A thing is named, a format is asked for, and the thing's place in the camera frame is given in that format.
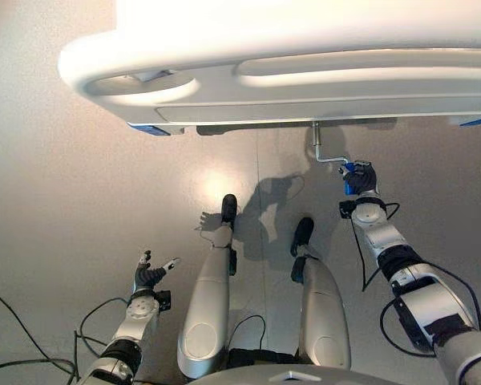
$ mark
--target black cable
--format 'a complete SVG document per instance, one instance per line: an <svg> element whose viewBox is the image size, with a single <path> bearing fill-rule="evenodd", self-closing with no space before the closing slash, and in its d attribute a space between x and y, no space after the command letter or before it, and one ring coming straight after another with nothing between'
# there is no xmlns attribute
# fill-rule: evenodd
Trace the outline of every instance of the black cable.
<svg viewBox="0 0 481 385"><path fill-rule="evenodd" d="M25 325L23 324L22 320L19 318L19 316L16 314L16 312L13 310L12 307L4 300L2 297L0 297L0 302L8 309L9 312L12 313L12 315L16 318L16 321L18 321L19 325L22 327L23 331L25 331L26 335L30 339L30 341L34 344L34 346L38 349L39 353L42 354L42 356L48 360L52 365L56 366L58 369L61 371L65 371L67 374L71 375L72 372L67 370L65 367L61 367L57 362L60 362L61 359L57 360L52 360L52 358L45 353L45 351L38 345L38 343L34 340L34 337L32 337L32 334L29 333L29 331L26 329Z"/></svg>
<svg viewBox="0 0 481 385"><path fill-rule="evenodd" d="M248 321L249 319L251 318L259 318L262 320L262 322L264 323L264 329L262 331L262 336L260 337L260 343L258 344L258 348L261 350L262 349L262 340L264 339L264 336L265 336L265 319L264 317L262 317L261 315L259 314L254 314L254 315L250 315L249 317L246 317L244 318L242 321L240 321L239 323L237 323L237 325L235 326L235 329L233 329L233 333L232 333L232 337L230 337L230 340L228 341L228 345L226 346L226 351L229 351L230 349L230 344L232 343L232 340L233 340L233 336L235 335L235 332L237 331L237 329L239 328L240 325L242 325L244 322Z"/></svg>
<svg viewBox="0 0 481 385"><path fill-rule="evenodd" d="M75 377L77 378L77 382L80 381L80 373L79 373L79 353L77 351L77 338L78 338L77 330L73 330L73 364L75 365Z"/></svg>
<svg viewBox="0 0 481 385"><path fill-rule="evenodd" d="M432 355L424 355L422 353L415 353L413 351L408 351L402 347L400 347L397 343L395 343L394 341L392 341L392 339L390 339L389 335L386 333L385 331L385 323L384 323L384 319L385 319L385 313L386 311L393 305L395 304L395 302L397 301L398 299L397 298L394 298L392 301L388 302L385 307L383 307L383 310L381 312L381 314L379 315L379 328L381 329L382 333L383 333L383 337L385 337L386 341L388 341L388 343L390 345L392 345L393 347L395 347L398 351L401 351L402 353L406 353L407 355L413 355L414 357L420 357L420 358L423 358L423 359L433 359L436 357L435 354L432 354Z"/></svg>
<svg viewBox="0 0 481 385"><path fill-rule="evenodd" d="M82 338L82 336L77 333L77 338ZM85 338L87 341L96 342L96 343L98 343L99 345L101 345L102 347L106 347L106 346L107 346L107 344L106 344L105 342L100 341L99 339L96 339L96 338L89 337L88 335L84 335L84 338Z"/></svg>
<svg viewBox="0 0 481 385"><path fill-rule="evenodd" d="M395 215L395 213L401 208L401 205L400 205L399 203L397 203L397 202L387 203L387 204L385 205L385 207L388 207L388 206L395 206L395 210L394 210L390 215L388 215L388 216L386 217L387 220L389 220L390 218L392 218L392 217Z"/></svg>
<svg viewBox="0 0 481 385"><path fill-rule="evenodd" d="M354 235L354 240L356 241L356 246L358 247L358 254L360 255L360 260L362 261L362 292L366 291L367 287L369 287L370 283L372 280L378 275L378 273L381 271L381 268L378 267L369 277L369 280L366 281L366 260L363 257L362 253L362 248L360 247L360 241L358 240L358 235L356 234L356 230L354 229L354 223L353 223L353 218L350 218L351 220L351 227L353 228L353 235Z"/></svg>
<svg viewBox="0 0 481 385"><path fill-rule="evenodd" d="M67 380L66 385L70 385L73 382L73 378L75 377L75 366L73 365L72 361L68 361L67 359L23 359L21 361L9 361L8 363L0 363L0 369L3 367L30 365L33 363L65 363L73 368L73 371L70 372L71 377Z"/></svg>
<svg viewBox="0 0 481 385"><path fill-rule="evenodd" d="M125 301L123 298L121 297L115 297L115 298L111 298L111 299L108 299L106 300L105 302L99 304L96 308L94 308L93 310L91 310L89 313L86 314L86 316L83 318L83 320L81 321L80 323L80 326L79 326L79 333L80 333L80 338L82 339L82 342L84 343L84 345L86 346L87 349L89 349L89 351L96 357L98 358L99 357L99 354L91 347L91 345L89 345L89 342L87 342L86 340L86 335L83 333L82 329L83 329L83 324L86 322L86 320L94 313L96 312L98 309L100 309L101 307L105 306L106 304L108 304L109 302L113 302L113 301L121 301L121 302L124 302L125 304L127 304L127 301Z"/></svg>
<svg viewBox="0 0 481 385"><path fill-rule="evenodd" d="M479 307L478 298L476 297L472 287L468 283L466 283L462 278L458 277L456 274L453 274L452 272L443 268L442 266L436 265L435 263L429 262L429 261L421 261L420 263L426 263L427 265L433 266L436 269L443 271L445 274L450 275L451 277L453 277L458 282L462 283L467 288L468 292L471 294L472 301L474 303L475 313L478 318L478 328L479 330L481 330L481 308Z"/></svg>

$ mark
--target gray floor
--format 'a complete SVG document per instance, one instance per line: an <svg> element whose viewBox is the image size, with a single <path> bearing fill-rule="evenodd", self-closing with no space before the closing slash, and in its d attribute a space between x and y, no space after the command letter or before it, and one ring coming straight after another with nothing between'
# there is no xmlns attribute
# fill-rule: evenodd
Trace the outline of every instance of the gray floor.
<svg viewBox="0 0 481 385"><path fill-rule="evenodd" d="M211 216L235 193L238 273L232 279L230 330L243 317L268 322L264 347L293 353L301 288L289 280L292 231L304 214L316 221L313 246L338 280L346 303L353 370L403 384L445 383L435 361L406 357L383 339L378 316L390 300L382 277L361 293L361 266L337 212L344 199L334 168L311 156L303 127L155 138L79 98L59 79L57 56L79 35L111 29L111 2L0 2L0 294L53 355L71 356L71 334L101 301L127 296L146 248L155 261L181 257L162 289L163 314L140 376L177 383L176 337L194 279L209 247ZM382 196L398 201L393 220L425 258L462 274L481 301L481 126L448 118L337 122L323 127L331 154L374 162ZM204 226L201 234L197 229ZM467 300L463 288L453 283ZM121 305L98 313L87 333L107 339ZM401 344L394 316L389 331ZM255 347L256 320L233 340ZM80 366L91 356L80 347ZM37 358L0 306L0 362ZM0 383L62 383L49 367L0 372Z"/></svg>

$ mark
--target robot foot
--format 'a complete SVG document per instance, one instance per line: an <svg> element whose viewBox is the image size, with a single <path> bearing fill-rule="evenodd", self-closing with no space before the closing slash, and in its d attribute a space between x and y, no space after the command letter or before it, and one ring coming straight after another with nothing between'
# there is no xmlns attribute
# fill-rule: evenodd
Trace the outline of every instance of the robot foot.
<svg viewBox="0 0 481 385"><path fill-rule="evenodd" d="M313 233L313 219L304 217L299 221L296 231L294 232L294 239L290 246L290 253L293 257L297 257L297 247L301 245L308 245L310 237Z"/></svg>
<svg viewBox="0 0 481 385"><path fill-rule="evenodd" d="M223 198L221 206L221 222L229 223L233 229L233 222L237 216L237 198L233 194L227 194Z"/></svg>

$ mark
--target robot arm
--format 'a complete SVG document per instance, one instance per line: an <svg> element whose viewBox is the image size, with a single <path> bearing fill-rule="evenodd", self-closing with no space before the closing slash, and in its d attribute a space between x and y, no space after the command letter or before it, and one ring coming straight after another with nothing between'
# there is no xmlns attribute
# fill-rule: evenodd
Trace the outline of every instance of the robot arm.
<svg viewBox="0 0 481 385"><path fill-rule="evenodd" d="M339 171L359 196L340 204L341 215L352 219L390 283L394 308L411 342L420 351L436 353L450 383L481 384L481 330L470 312L386 219L371 164L356 162Z"/></svg>
<svg viewBox="0 0 481 385"><path fill-rule="evenodd" d="M155 292L153 287L180 261L176 258L163 267L149 269L150 257L151 252L148 250L140 258L125 319L79 385L130 385L134 379L141 364L146 337L156 328L160 311L171 308L171 293Z"/></svg>

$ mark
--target humanoid robot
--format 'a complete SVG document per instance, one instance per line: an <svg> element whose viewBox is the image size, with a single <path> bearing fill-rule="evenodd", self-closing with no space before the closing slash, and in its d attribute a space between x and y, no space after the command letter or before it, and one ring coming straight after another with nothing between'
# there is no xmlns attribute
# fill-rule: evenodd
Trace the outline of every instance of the humanoid robot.
<svg viewBox="0 0 481 385"><path fill-rule="evenodd" d="M452 384L481 384L481 318L477 320L440 278L446 270L423 260L405 237L387 220L376 173L369 162L340 167L350 194L358 198L340 204L341 215L350 218L374 260L390 284L395 299L391 306L420 354L434 352ZM316 384L392 384L383 379L350 371L350 344L346 316L337 283L328 268L309 247L311 218L303 218L294 234L295 257L291 278L304 286L301 333L295 355L254 350L228 351L229 276L235 273L236 253L232 235L236 198L223 199L221 226L214 233L178 339L177 359L181 372L196 385L261 385L294 379ZM169 307L168 292L154 286L178 260L149 269L149 253L135 272L135 288L126 318L111 343L89 368L79 384L130 384L142 359L142 348L156 325L161 310Z"/></svg>

